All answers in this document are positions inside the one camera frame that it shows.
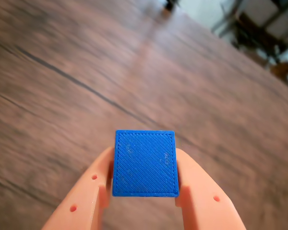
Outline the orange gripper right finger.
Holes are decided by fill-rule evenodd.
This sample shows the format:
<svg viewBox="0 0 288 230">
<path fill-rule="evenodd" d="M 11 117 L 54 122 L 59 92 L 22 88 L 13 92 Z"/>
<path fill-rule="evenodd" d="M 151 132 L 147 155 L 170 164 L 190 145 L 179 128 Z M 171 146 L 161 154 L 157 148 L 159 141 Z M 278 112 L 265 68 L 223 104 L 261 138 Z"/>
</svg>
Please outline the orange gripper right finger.
<svg viewBox="0 0 288 230">
<path fill-rule="evenodd" d="M 180 195 L 186 230 L 243 230 L 245 226 L 230 198 L 186 152 L 176 149 Z"/>
</svg>

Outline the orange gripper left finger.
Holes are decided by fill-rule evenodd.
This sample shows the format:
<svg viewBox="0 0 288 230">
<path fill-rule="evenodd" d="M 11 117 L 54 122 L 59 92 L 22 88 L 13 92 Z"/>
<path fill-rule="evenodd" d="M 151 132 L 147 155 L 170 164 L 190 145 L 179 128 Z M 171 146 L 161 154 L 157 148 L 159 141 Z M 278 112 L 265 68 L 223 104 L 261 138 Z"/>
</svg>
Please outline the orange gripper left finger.
<svg viewBox="0 0 288 230">
<path fill-rule="evenodd" d="M 44 230 L 100 230 L 109 206 L 114 148 L 104 150 L 52 213 Z"/>
</svg>

